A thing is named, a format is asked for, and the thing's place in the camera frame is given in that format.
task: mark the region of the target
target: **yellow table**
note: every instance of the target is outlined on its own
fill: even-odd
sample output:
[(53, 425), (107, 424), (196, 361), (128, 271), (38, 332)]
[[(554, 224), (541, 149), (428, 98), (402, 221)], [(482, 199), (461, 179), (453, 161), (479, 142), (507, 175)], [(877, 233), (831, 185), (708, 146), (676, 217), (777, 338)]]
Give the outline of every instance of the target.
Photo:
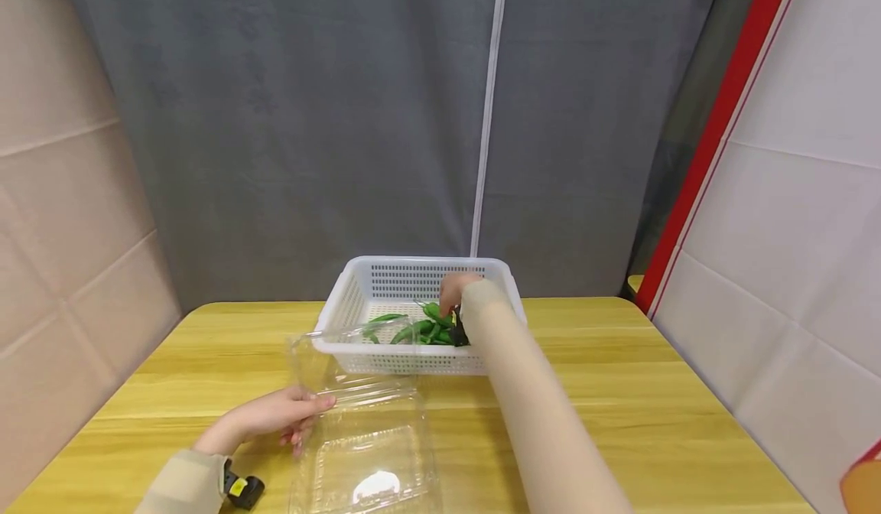
[(630, 288), (630, 292), (633, 295), (636, 295), (639, 292), (639, 287), (642, 287), (642, 280), (644, 275), (631, 275), (627, 277), (627, 288)]
[[(813, 512), (636, 306), (618, 298), (523, 304), (637, 512)], [(312, 329), (320, 307), (211, 304), (194, 311), (9, 512), (131, 512), (168, 457), (216, 416), (288, 382), (284, 337)], [(447, 512), (527, 512), (486, 379), (428, 376), (420, 386)], [(255, 514), (286, 512), (288, 451), (260, 440), (239, 451), (236, 467), (266, 482)]]

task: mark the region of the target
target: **white plastic basket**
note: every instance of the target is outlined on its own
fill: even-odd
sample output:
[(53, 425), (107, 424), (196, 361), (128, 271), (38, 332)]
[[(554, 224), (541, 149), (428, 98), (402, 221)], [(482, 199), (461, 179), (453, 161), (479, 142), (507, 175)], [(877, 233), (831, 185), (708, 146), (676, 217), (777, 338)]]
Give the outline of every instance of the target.
[[(468, 271), (494, 282), (508, 295), (517, 317), (526, 313), (508, 264), (492, 258), (406, 258), (361, 255), (346, 264), (318, 316), (315, 330), (350, 327), (384, 313), (424, 318), (413, 300), (437, 301), (441, 279), (452, 271)], [(482, 375), (483, 361), (470, 346), (417, 346), (314, 341), (315, 350), (329, 353), (348, 373), (394, 373), (401, 366), (430, 375)]]

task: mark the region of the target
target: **red wall trim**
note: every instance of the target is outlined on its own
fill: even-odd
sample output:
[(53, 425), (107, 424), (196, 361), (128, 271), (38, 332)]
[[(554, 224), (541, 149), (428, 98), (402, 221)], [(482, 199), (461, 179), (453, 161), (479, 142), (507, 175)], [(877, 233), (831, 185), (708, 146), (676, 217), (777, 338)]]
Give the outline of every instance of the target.
[[(639, 287), (639, 292), (636, 295), (636, 305), (645, 313), (649, 312), (655, 301), (655, 296), (659, 294), (659, 289), (658, 300), (660, 301), (662, 298), (663, 287), (666, 286), (666, 282), (662, 283), (663, 275), (665, 275), (667, 267), (671, 265), (671, 257), (673, 257), (679, 236), (683, 236), (683, 228), (688, 221), (691, 208), (695, 206), (696, 202), (700, 206), (703, 195), (701, 195), (701, 199), (697, 195), (701, 192), (701, 185), (707, 178), (708, 172), (710, 172), (709, 178), (712, 178), (710, 166), (717, 150), (720, 148), (724, 150), (721, 139), (725, 129), (732, 117), (735, 118), (736, 124), (736, 119), (740, 116), (739, 110), (734, 115), (737, 102), (740, 101), (741, 93), (747, 87), (749, 75), (759, 58), (762, 45), (765, 43), (782, 2), (783, 0), (753, 0), (753, 3), (749, 5), (746, 20), (743, 21), (743, 27), (740, 31), (740, 38), (737, 39), (737, 45), (731, 54), (731, 61), (729, 61), (723, 81), (721, 81), (719, 93), (713, 103), (707, 125), (701, 134), (701, 140), (697, 143), (694, 159), (691, 160), (691, 166), (685, 175), (682, 190), (679, 191), (679, 196), (670, 217), (667, 219), (661, 239), (658, 241), (654, 255), (652, 255), (649, 269), (645, 271), (642, 286)], [(688, 229), (685, 230), (685, 235), (688, 235)], [(676, 264), (676, 257), (672, 260), (673, 264)]]
[(866, 451), (862, 457), (857, 458), (857, 462), (854, 462), (853, 466), (851, 468), (855, 467), (857, 464), (861, 464), (863, 462), (869, 462), (870, 460), (875, 460), (875, 458), (877, 458), (877, 456), (879, 456), (880, 454), (881, 454), (881, 441), (879, 441), (879, 443), (872, 445), (870, 447), (870, 449), (868, 451)]

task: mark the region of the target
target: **green pepper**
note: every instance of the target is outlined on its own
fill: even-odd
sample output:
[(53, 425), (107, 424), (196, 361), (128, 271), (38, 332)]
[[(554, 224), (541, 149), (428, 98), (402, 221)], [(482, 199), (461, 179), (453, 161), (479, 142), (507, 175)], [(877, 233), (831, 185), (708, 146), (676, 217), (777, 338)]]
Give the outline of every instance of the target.
[(422, 311), (425, 315), (429, 316), (431, 320), (440, 323), (441, 327), (453, 328), (453, 318), (448, 315), (446, 317), (441, 317), (441, 306), (439, 306), (436, 301), (429, 301), (428, 304), (423, 304)]
[(395, 319), (400, 319), (401, 317), (407, 317), (403, 313), (386, 313), (385, 315), (378, 316), (376, 318), (370, 319), (367, 322), (367, 330), (364, 330), (364, 338), (370, 339), (373, 344), (379, 344), (379, 340), (374, 340), (376, 338), (376, 331), (380, 329), (380, 325), (371, 323), (383, 323), (385, 321), (394, 321)]
[(407, 327), (401, 329), (401, 332), (395, 335), (395, 338), (391, 339), (389, 344), (398, 344), (401, 340), (404, 339), (413, 339), (413, 336), (421, 337), (423, 333), (430, 332), (430, 329), (434, 327), (434, 322), (425, 320), (419, 321), (418, 323), (408, 324)]
[(450, 333), (448, 333), (446, 330), (442, 330), (435, 340), (438, 344), (441, 344), (443, 346), (453, 345), (453, 339), (450, 338)]
[(440, 333), (441, 333), (441, 324), (435, 323), (434, 328), (431, 329), (431, 332), (428, 334), (428, 343), (434, 344), (435, 340), (437, 339), (437, 337)]

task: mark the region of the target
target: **arm sleeve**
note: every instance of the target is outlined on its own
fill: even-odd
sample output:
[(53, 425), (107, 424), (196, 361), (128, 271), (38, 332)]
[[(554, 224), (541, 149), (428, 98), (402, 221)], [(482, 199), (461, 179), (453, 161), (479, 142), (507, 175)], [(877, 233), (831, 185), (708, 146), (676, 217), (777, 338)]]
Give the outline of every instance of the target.
[(630, 514), (551, 364), (490, 281), (463, 290), (462, 323), (483, 358), (533, 514)]
[(226, 457), (178, 451), (153, 480), (135, 514), (218, 514)]

